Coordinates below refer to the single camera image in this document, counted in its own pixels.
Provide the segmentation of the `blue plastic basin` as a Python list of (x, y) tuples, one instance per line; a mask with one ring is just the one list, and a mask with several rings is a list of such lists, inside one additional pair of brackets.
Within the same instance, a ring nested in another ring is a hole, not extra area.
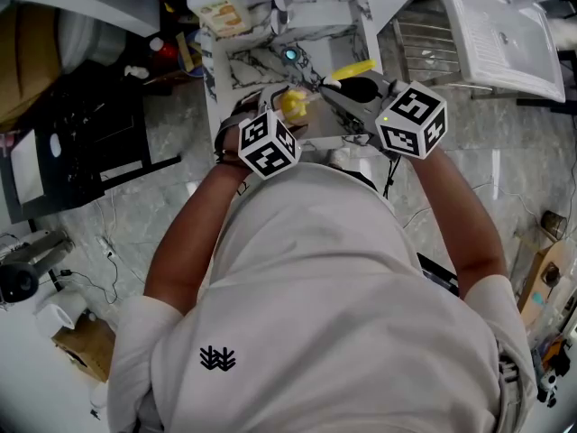
[(185, 35), (180, 32), (176, 37), (179, 56), (178, 63), (181, 71), (191, 78), (202, 78), (203, 58), (200, 45), (200, 31), (196, 30)]

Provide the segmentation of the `red bottle white cap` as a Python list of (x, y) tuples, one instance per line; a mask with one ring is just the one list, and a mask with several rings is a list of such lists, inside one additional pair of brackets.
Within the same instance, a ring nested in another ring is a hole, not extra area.
[(178, 66), (179, 49), (171, 42), (160, 37), (149, 41), (151, 49), (151, 64), (155, 69), (173, 68)]

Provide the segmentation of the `glass jar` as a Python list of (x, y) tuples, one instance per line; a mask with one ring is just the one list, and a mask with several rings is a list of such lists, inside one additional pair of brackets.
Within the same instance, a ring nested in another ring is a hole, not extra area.
[(541, 217), (540, 226), (555, 242), (560, 241), (567, 229), (567, 218), (551, 210), (546, 210)]

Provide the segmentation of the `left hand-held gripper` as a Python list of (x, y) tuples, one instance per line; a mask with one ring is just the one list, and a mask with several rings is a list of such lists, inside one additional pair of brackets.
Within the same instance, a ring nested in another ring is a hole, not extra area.
[(236, 128), (237, 159), (261, 179), (268, 180), (295, 166), (301, 147), (283, 123), (279, 109), (280, 98), (288, 91), (289, 84), (284, 83), (256, 90), (238, 100), (215, 135), (217, 160), (226, 159), (224, 142), (228, 132)]

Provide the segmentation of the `white pump soap bottle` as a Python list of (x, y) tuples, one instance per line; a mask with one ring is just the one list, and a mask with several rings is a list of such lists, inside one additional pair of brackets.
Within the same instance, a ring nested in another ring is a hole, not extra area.
[(201, 23), (219, 37), (248, 32), (252, 21), (243, 0), (187, 0)]

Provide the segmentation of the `person's left forearm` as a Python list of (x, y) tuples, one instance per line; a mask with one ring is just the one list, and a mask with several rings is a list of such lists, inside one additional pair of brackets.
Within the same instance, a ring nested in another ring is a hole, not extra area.
[(186, 315), (197, 303), (228, 209), (251, 171), (219, 163), (173, 220), (152, 257), (144, 293)]

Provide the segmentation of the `chrome faucet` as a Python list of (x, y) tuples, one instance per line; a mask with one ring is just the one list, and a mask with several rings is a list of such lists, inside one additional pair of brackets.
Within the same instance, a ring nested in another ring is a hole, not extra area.
[(294, 0), (271, 0), (270, 26), (275, 35), (281, 35), (293, 17)]

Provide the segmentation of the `white cylindrical container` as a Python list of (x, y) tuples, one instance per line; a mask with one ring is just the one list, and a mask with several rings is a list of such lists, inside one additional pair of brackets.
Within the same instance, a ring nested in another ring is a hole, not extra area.
[(35, 314), (39, 331), (55, 336), (63, 327), (74, 329), (79, 317), (87, 309), (84, 297), (73, 290), (62, 290), (48, 297)]

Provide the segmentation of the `brown cardboard sheets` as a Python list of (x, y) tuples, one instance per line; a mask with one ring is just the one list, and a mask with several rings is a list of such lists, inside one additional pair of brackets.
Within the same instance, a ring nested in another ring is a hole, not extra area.
[(12, 4), (0, 13), (0, 133), (60, 76), (56, 22), (46, 5)]

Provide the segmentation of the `yellow sponge brush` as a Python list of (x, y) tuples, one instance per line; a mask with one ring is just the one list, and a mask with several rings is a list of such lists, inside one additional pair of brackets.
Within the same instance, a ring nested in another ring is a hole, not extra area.
[[(364, 60), (342, 67), (322, 82), (329, 87), (340, 87), (343, 80), (352, 78), (376, 67), (373, 59)], [(279, 98), (280, 110), (285, 118), (300, 118), (305, 115), (306, 107), (321, 98), (320, 93), (306, 93), (304, 89), (290, 88)]]

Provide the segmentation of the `person's left hand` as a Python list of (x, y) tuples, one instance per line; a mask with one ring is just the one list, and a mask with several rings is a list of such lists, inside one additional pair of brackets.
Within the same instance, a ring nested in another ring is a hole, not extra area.
[(223, 152), (226, 155), (237, 156), (239, 149), (240, 129), (238, 125), (231, 126), (225, 130), (223, 139)]

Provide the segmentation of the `white panel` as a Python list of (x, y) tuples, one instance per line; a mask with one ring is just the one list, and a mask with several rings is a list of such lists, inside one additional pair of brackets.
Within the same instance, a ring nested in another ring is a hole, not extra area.
[(34, 130), (15, 145), (11, 152), (11, 164), (19, 204), (23, 205), (42, 197), (44, 190)]

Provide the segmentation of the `low wooden table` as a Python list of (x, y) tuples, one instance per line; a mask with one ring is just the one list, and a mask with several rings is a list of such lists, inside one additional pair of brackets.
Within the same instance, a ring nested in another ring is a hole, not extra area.
[(549, 300), (559, 311), (577, 290), (577, 280), (569, 275), (570, 255), (565, 241), (553, 242), (547, 247), (521, 239), (524, 246), (534, 254), (525, 285), (517, 301), (517, 307), (529, 330), (543, 315)]

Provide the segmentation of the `black orange device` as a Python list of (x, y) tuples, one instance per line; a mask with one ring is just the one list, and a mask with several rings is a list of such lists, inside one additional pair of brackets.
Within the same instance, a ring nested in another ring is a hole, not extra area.
[(547, 348), (534, 351), (534, 366), (537, 381), (537, 399), (547, 408), (555, 406), (559, 379), (571, 368), (571, 359), (567, 351), (572, 344), (566, 338), (557, 338)]

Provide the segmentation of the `white sink basin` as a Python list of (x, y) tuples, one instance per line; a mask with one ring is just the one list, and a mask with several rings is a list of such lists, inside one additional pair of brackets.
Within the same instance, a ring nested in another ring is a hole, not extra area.
[(535, 0), (442, 0), (459, 80), (559, 103), (565, 91), (545, 10)]

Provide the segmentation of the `person's right forearm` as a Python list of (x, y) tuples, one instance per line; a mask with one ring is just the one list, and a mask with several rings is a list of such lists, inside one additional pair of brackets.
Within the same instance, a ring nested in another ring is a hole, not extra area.
[(409, 160), (432, 208), (456, 272), (461, 298), (479, 281), (507, 274), (498, 230), (467, 180), (443, 150)]

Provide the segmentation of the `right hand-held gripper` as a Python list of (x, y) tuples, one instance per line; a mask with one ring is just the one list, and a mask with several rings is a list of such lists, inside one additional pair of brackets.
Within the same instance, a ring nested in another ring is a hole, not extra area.
[(322, 98), (380, 152), (425, 159), (447, 132), (447, 102), (424, 85), (374, 70), (321, 86)]

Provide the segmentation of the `person's black trousers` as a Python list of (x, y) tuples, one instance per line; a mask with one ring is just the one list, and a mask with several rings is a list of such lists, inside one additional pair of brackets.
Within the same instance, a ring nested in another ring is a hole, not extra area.
[(366, 178), (361, 172), (353, 171), (353, 170), (343, 170), (343, 173), (357, 179), (358, 181), (363, 183), (365, 186), (371, 188), (375, 192), (379, 192), (377, 190), (376, 186), (374, 185), (374, 183), (370, 179)]

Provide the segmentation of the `cardboard box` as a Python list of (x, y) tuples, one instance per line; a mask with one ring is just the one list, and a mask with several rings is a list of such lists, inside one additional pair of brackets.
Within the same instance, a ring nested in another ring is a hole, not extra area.
[(81, 372), (98, 382), (107, 382), (115, 333), (104, 320), (81, 317), (74, 329), (62, 327), (51, 339)]

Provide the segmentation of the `black metal rack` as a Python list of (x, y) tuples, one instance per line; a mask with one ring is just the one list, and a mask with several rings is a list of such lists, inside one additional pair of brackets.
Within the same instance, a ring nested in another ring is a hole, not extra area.
[(15, 152), (0, 155), (0, 182), (9, 223), (82, 207), (109, 189), (179, 163), (176, 155), (151, 159), (142, 87), (122, 80), (59, 78), (19, 119), (31, 136), (42, 193), (17, 197)]

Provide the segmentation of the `marble sink cabinet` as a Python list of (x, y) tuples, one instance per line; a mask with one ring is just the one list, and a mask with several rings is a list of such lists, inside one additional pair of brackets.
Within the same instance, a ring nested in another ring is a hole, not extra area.
[[(380, 61), (368, 0), (294, 0), (293, 17), (281, 35), (271, 30), (271, 0), (243, 1), (252, 18), (250, 31), (227, 38), (208, 28), (201, 31), (211, 134), (251, 92), (284, 83), (314, 92), (323, 78), (342, 67)], [(287, 47), (300, 50), (295, 65), (282, 61)]]

